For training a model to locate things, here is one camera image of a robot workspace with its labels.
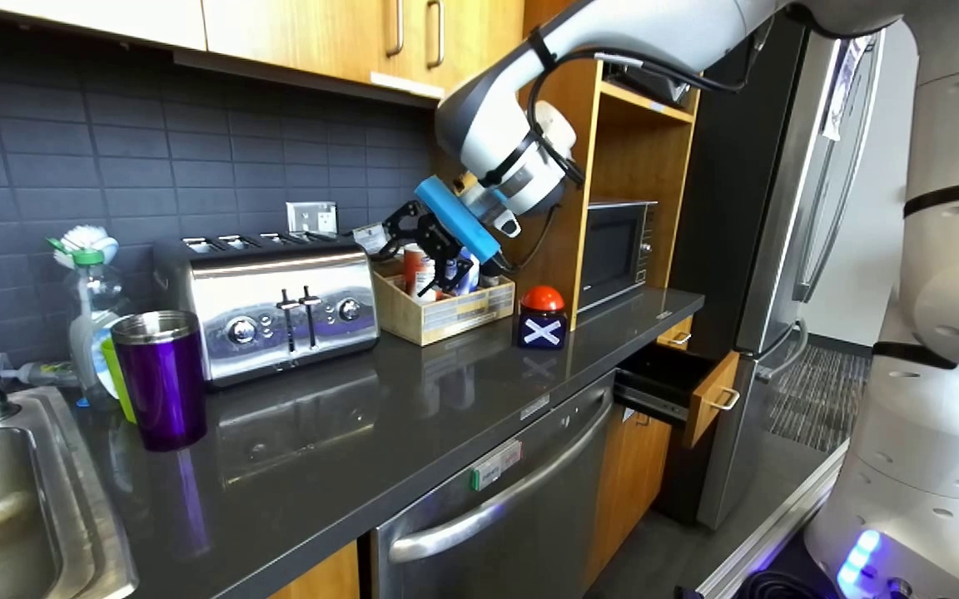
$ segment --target sink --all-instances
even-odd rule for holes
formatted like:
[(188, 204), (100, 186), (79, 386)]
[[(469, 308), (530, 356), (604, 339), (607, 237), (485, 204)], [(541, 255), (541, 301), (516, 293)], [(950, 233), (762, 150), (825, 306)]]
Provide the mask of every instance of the sink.
[(0, 597), (104, 599), (136, 587), (116, 514), (58, 389), (0, 423)]

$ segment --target wooden shelf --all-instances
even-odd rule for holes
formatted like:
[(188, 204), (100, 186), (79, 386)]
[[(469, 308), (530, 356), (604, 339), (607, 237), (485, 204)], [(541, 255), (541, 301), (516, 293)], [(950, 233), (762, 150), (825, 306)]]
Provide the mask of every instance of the wooden shelf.
[(631, 102), (637, 110), (646, 110), (646, 114), (661, 114), (661, 115), (676, 119), (676, 122), (692, 122), (692, 114), (668, 106), (668, 102), (661, 102), (661, 101), (649, 101), (649, 96), (626, 89), (626, 85), (616, 85), (610, 79), (600, 82), (600, 93), (610, 101)]

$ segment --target refrigerator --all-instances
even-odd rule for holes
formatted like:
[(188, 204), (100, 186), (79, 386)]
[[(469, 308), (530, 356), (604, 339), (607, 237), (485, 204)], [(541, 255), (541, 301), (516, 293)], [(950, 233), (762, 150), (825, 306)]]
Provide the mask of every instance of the refrigerator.
[(673, 456), (673, 516), (721, 530), (753, 479), (774, 382), (808, 344), (798, 306), (854, 195), (879, 62), (881, 33), (830, 40), (793, 18), (775, 18), (755, 60), (742, 47), (715, 62), (715, 77), (748, 82), (703, 93), (673, 285), (707, 297), (689, 354), (736, 349), (742, 398), (699, 448)]

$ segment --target silver toaster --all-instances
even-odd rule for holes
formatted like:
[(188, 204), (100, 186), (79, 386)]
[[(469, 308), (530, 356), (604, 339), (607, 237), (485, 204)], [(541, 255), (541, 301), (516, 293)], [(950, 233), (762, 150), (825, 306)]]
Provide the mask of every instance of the silver toaster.
[(328, 237), (182, 237), (153, 247), (162, 301), (200, 318), (208, 382), (368, 349), (381, 336), (371, 260)]

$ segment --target blue light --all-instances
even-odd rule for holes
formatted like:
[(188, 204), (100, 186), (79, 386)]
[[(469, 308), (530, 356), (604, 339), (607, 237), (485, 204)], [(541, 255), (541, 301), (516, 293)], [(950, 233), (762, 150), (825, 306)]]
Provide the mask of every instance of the blue light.
[(875, 551), (881, 535), (875, 530), (859, 534), (856, 545)]
[(839, 569), (839, 589), (856, 589), (859, 569)]
[(868, 551), (863, 551), (863, 549), (854, 549), (854, 551), (849, 551), (849, 559), (847, 559), (847, 566), (854, 566), (854, 569), (859, 572), (859, 569), (867, 569), (867, 566), (868, 566), (868, 559), (874, 559)]

